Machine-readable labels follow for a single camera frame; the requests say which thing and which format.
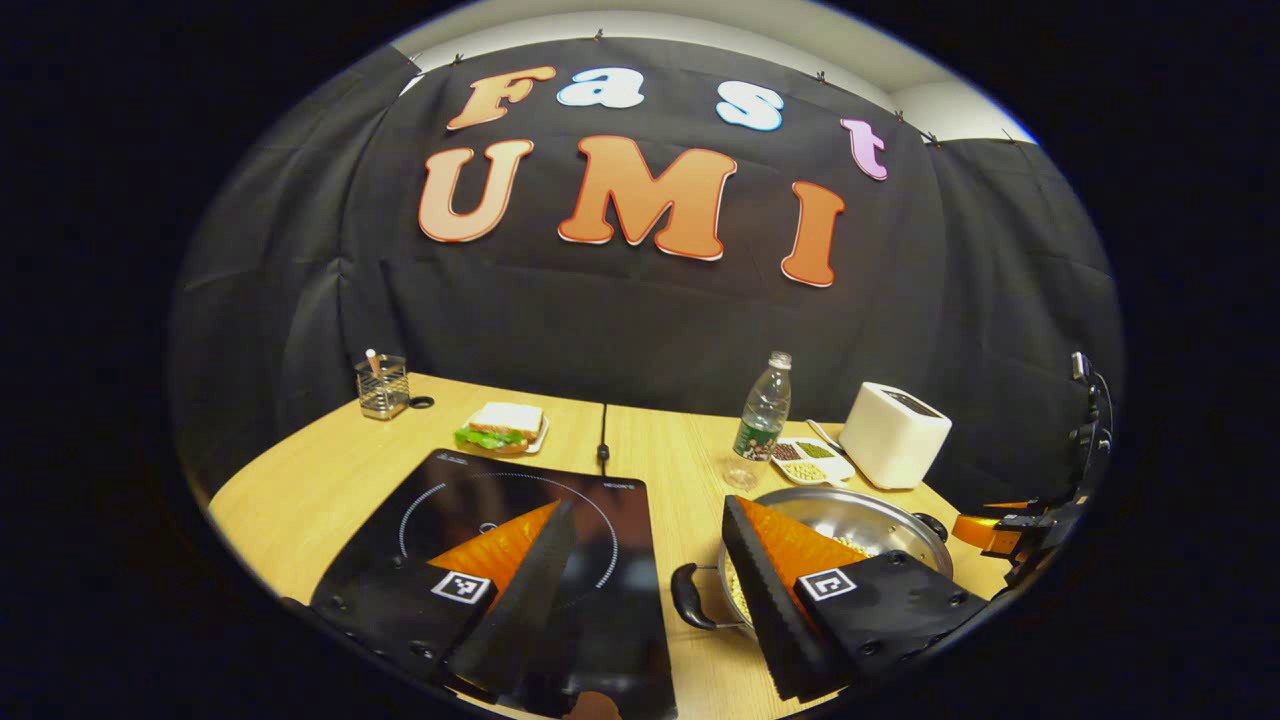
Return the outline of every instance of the sandwich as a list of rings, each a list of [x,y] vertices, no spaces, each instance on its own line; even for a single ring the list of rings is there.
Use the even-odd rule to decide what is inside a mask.
[[[479,445],[485,450],[515,455],[529,450],[543,428],[543,409],[513,402],[486,402],[471,416],[467,427],[453,433],[460,446]]]

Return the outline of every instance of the plastic water bottle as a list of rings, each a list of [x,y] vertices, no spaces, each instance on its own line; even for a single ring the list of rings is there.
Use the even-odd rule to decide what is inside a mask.
[[[724,474],[724,482],[751,489],[760,471],[773,457],[773,448],[791,411],[791,356],[774,351],[769,366],[755,380],[742,407],[742,421],[733,438],[733,454]]]

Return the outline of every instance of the white toaster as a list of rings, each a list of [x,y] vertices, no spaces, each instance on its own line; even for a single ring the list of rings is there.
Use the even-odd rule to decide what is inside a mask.
[[[910,393],[863,383],[840,430],[840,445],[876,487],[914,488],[950,430],[948,418]]]

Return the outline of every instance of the wooden table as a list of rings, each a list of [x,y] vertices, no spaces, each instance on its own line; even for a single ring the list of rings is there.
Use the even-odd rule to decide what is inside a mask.
[[[325,569],[383,500],[433,450],[454,447],[453,430],[486,401],[539,405],[549,421],[539,454],[503,460],[576,473],[599,470],[600,404],[420,374],[411,374],[410,383],[413,395],[433,396],[435,406],[406,409],[380,423],[362,416],[352,401],[255,459],[214,496],[209,511],[223,536],[276,594],[307,602]],[[691,628],[671,602],[671,573],[677,566],[716,562],[724,496],[739,493],[719,479],[737,423],[737,418],[608,407],[609,475],[636,478],[649,488],[672,680],[684,719],[765,720],[822,702],[780,701],[759,646],[736,630]],[[832,434],[840,429],[838,424],[824,427]],[[787,423],[782,434],[815,437],[803,421]],[[756,488],[740,495],[756,497],[794,487],[772,465],[762,475]],[[928,512],[947,528],[957,514],[924,486],[886,492],[856,477],[849,489],[910,512]],[[1004,587],[1007,562],[982,557],[977,548],[951,538],[946,544],[956,583],[984,598]],[[731,612],[714,575],[699,573],[695,580],[708,614],[727,620]],[[476,705],[511,717],[541,717]]]

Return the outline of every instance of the lettuce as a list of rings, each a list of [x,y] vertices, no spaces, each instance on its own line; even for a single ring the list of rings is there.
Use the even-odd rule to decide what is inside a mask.
[[[509,430],[507,433],[481,433],[472,430],[471,428],[458,428],[453,432],[453,439],[458,445],[470,442],[471,445],[479,445],[485,450],[498,450],[499,447],[524,442],[525,436],[520,434],[518,430]]]

